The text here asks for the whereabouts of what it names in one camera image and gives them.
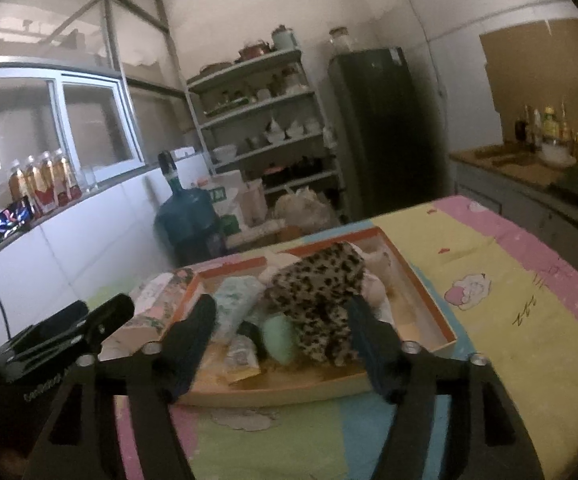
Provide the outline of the leopard print fabric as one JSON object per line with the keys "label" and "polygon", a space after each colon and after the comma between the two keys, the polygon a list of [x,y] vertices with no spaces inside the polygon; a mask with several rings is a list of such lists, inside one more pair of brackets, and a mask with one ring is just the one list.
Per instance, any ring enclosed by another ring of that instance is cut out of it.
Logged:
{"label": "leopard print fabric", "polygon": [[336,242],[273,276],[265,298],[289,318],[306,358],[339,367],[357,359],[345,305],[362,293],[364,271],[352,245]]}

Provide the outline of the colourful cartoon play mat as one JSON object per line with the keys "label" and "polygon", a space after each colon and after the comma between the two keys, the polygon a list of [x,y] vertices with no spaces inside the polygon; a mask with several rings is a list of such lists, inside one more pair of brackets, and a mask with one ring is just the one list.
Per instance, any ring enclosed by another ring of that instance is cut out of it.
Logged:
{"label": "colourful cartoon play mat", "polygon": [[[454,196],[374,218],[430,304],[402,304],[402,337],[464,359],[488,356],[544,474],[578,466],[578,272],[534,235]],[[366,392],[278,408],[189,408],[171,415],[199,479],[367,479],[393,410]]]}

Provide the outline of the floral printed long box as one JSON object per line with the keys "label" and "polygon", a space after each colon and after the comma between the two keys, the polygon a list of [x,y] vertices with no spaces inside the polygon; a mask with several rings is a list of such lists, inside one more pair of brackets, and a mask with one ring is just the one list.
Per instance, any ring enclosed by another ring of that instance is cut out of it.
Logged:
{"label": "floral printed long box", "polygon": [[148,342],[159,341],[182,309],[191,281],[193,271],[184,268],[155,275],[137,285],[130,292],[134,315],[102,343],[99,361],[121,359]]}

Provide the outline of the smartphone on window sill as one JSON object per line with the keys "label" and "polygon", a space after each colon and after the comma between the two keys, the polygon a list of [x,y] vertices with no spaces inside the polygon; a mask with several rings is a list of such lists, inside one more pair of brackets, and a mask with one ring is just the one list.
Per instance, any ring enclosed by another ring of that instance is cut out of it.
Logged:
{"label": "smartphone on window sill", "polygon": [[34,220],[34,213],[27,196],[14,200],[0,212],[0,244],[16,234],[27,229]]}

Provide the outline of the blue water jug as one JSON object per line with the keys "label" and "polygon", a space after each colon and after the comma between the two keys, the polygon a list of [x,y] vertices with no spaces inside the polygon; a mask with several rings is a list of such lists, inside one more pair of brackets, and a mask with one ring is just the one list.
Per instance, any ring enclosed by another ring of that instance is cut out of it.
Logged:
{"label": "blue water jug", "polygon": [[155,232],[178,268],[226,255],[225,238],[210,193],[184,188],[169,151],[158,154],[160,170],[172,195],[155,214]]}

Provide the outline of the orange rimmed cardboard box tray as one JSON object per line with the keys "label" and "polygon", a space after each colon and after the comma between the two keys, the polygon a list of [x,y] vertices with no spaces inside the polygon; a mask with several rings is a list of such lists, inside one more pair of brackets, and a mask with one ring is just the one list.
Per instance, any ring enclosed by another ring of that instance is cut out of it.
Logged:
{"label": "orange rimmed cardboard box tray", "polygon": [[344,304],[364,299],[377,320],[437,356],[456,335],[389,237],[370,228],[195,274],[173,318],[201,299],[216,324],[179,403],[266,408],[366,392]]}

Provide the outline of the kitchen counter with cutting board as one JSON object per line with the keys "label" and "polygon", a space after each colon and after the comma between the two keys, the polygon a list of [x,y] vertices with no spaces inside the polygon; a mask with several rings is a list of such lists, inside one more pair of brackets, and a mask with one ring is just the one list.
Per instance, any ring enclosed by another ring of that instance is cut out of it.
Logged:
{"label": "kitchen counter with cutting board", "polygon": [[578,196],[554,187],[563,176],[528,153],[449,155],[456,194],[476,200],[535,235],[578,271]]}

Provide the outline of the white sack green label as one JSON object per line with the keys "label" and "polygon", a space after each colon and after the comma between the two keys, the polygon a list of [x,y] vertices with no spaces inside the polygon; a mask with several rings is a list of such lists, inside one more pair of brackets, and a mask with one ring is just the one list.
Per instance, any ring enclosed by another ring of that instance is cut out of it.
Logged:
{"label": "white sack green label", "polygon": [[208,177],[199,186],[209,192],[212,206],[226,235],[248,229],[240,203],[240,192],[245,189],[245,182],[239,170]]}

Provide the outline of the plastic bag of vegetables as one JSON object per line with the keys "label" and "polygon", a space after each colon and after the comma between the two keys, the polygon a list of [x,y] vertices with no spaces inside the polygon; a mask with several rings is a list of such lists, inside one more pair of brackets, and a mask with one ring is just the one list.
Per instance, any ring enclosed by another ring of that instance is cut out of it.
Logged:
{"label": "plastic bag of vegetables", "polygon": [[340,220],[329,200],[308,186],[295,192],[286,188],[286,193],[276,200],[273,218],[283,220],[287,226],[294,226],[305,235],[340,225]]}

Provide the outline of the white bowl on counter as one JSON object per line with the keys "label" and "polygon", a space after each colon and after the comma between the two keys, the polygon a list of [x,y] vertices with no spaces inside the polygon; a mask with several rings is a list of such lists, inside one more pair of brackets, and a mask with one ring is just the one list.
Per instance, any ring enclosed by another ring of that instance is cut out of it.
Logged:
{"label": "white bowl on counter", "polygon": [[538,153],[538,158],[547,166],[557,169],[566,169],[576,165],[576,159],[569,153],[566,144],[557,140],[544,142]]}

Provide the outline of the group of condiment bottles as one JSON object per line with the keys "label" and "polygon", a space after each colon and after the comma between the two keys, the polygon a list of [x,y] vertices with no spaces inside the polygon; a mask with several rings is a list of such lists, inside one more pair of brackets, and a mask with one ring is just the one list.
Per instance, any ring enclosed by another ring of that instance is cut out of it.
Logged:
{"label": "group of condiment bottles", "polygon": [[566,144],[569,153],[576,159],[575,166],[578,166],[578,131],[571,128],[564,104],[560,107],[560,114],[552,106],[546,106],[541,112],[538,108],[525,105],[523,115],[514,122],[513,130],[517,142],[537,158],[544,142],[557,140]]}

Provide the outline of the black refrigerator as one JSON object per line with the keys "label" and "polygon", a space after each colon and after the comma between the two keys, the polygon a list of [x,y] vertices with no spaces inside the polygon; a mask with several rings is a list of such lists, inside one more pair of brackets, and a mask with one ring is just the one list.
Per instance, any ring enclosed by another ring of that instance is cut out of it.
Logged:
{"label": "black refrigerator", "polygon": [[343,122],[339,153],[351,216],[366,219],[432,200],[436,153],[403,50],[338,54],[328,76]]}

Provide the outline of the grey metal shelf rack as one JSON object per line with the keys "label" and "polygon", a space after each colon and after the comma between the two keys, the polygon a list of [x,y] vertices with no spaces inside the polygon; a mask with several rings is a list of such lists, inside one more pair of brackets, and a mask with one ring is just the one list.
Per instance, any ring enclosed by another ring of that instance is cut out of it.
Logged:
{"label": "grey metal shelf rack", "polygon": [[335,136],[300,48],[205,66],[187,91],[211,174],[260,182],[269,206],[309,188],[347,215]]}

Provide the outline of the teal enamel canister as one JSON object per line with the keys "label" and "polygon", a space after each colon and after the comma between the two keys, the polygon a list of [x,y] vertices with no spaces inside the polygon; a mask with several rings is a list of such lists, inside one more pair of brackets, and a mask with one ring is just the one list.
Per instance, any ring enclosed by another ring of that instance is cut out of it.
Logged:
{"label": "teal enamel canister", "polygon": [[272,42],[276,51],[293,50],[298,45],[298,40],[295,38],[295,32],[292,28],[285,25],[278,25],[272,32]]}

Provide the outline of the aluminium sliding window frame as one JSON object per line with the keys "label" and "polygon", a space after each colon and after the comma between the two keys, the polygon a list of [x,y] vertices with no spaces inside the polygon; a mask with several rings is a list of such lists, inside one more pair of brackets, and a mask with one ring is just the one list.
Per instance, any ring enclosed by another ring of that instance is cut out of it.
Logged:
{"label": "aluminium sliding window frame", "polygon": [[99,182],[143,168],[146,156],[122,81],[59,65],[0,63],[0,176],[15,160],[60,148]]}

